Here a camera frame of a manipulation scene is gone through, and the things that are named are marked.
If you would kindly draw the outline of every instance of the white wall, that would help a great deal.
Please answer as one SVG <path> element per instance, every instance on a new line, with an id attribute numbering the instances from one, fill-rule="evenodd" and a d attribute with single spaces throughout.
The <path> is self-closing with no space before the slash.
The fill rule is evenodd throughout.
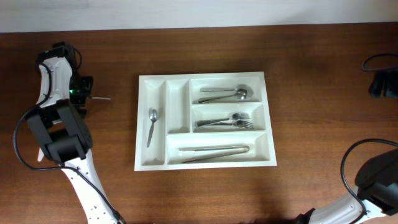
<path id="1" fill-rule="evenodd" d="M 398 21 L 398 0 L 0 0 L 0 32 Z"/>

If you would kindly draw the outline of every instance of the metal fork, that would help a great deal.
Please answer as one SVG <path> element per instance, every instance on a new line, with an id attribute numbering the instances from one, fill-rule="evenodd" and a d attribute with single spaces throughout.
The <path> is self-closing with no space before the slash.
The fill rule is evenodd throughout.
<path id="1" fill-rule="evenodd" d="M 212 124 L 207 124 L 207 125 L 220 125 L 220 126 L 235 126 L 238 128 L 254 128 L 254 124 L 249 121 L 242 121 L 242 120 L 237 120 L 233 123 L 224 123 L 224 122 L 219 122 L 219 123 L 212 123 Z"/>
<path id="2" fill-rule="evenodd" d="M 250 116 L 247 113 L 235 113 L 235 114 L 232 114 L 232 116 L 229 117 L 229 118 L 196 121 L 195 122 L 195 127 L 200 127 L 200 126 L 203 126 L 203 125 L 218 123 L 218 122 L 222 122 L 222 121 L 230 121 L 230 120 L 238 121 L 238 120 L 241 120 L 241 119 L 250 119 Z"/>

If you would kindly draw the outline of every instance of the metal tongs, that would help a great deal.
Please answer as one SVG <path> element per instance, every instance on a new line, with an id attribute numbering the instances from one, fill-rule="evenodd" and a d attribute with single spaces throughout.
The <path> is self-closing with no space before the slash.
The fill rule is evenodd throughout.
<path id="1" fill-rule="evenodd" d="M 195 156 L 189 160 L 183 161 L 182 163 L 189 163 L 189 162 L 196 162 L 202 161 L 206 159 L 218 158 L 223 156 L 232 156 L 240 153 L 245 153 L 250 150 L 249 146 L 221 146 L 221 147 L 186 147 L 186 148 L 179 148 L 180 152 L 201 152 L 201 151 L 214 151 L 214 150 L 230 150 L 228 152 L 219 152 L 219 153 L 212 153 L 209 155 L 204 156 Z"/>

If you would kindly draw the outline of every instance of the wood grain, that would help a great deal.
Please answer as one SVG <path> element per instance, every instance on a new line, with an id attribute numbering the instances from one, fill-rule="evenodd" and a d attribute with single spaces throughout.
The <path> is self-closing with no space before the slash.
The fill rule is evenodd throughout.
<path id="1" fill-rule="evenodd" d="M 347 148 L 364 138 L 398 140 L 396 100 L 367 93 L 362 61 L 397 51 L 398 23 L 210 29 L 107 30 L 0 35 L 0 216 L 4 223 L 84 223 L 61 172 L 32 172 L 12 149 L 15 124 L 38 97 L 36 54 L 66 40 L 92 75 L 86 123 L 94 162 L 111 203 L 128 223 L 239 223 L 294 218 L 346 193 L 339 175 Z M 134 172 L 139 75 L 264 71 L 277 167 Z M 26 125 L 24 158 L 38 145 Z M 360 166 L 389 147 L 369 144 L 348 159 Z M 398 216 L 367 223 L 397 223 Z"/>

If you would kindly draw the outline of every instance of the utensil organizer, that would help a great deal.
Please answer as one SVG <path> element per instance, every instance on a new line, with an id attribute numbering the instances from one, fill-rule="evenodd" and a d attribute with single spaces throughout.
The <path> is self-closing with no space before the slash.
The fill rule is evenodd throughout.
<path id="1" fill-rule="evenodd" d="M 231 97 L 198 103 L 203 97 L 231 93 L 200 92 L 200 88 L 235 88 L 239 84 L 253 89 L 250 99 Z M 150 147 L 147 147 L 150 108 L 158 111 L 159 119 L 155 122 Z M 248 113 L 254 128 L 195 127 L 195 121 L 227 118 L 237 112 Z M 246 145 L 250 150 L 188 164 L 182 162 L 209 152 L 178 150 L 181 147 L 232 145 Z M 135 171 L 254 166 L 276 166 L 263 72 L 140 76 Z"/>

